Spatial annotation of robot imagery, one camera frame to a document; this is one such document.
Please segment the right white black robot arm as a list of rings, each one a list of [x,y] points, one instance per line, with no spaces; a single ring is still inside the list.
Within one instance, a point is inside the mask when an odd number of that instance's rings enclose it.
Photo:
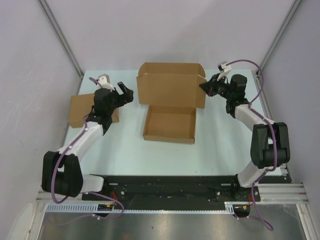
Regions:
[[[242,201],[254,194],[255,185],[291,158],[288,126],[275,122],[257,112],[246,98],[247,78],[234,74],[230,81],[215,74],[199,87],[209,97],[216,95],[226,100],[226,113],[242,122],[252,133],[248,165],[238,174],[230,186],[231,196]]]

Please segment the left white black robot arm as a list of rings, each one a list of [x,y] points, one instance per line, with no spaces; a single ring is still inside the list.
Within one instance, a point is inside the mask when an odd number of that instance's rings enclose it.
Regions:
[[[98,89],[93,94],[93,105],[90,112],[83,117],[80,132],[71,142],[57,151],[46,152],[43,157],[41,187],[51,194],[56,204],[63,202],[58,200],[56,195],[67,199],[93,192],[100,200],[110,196],[111,188],[104,184],[103,177],[82,173],[81,160],[109,130],[115,110],[134,100],[134,92],[121,81],[117,87],[122,93],[108,82],[96,84]]]

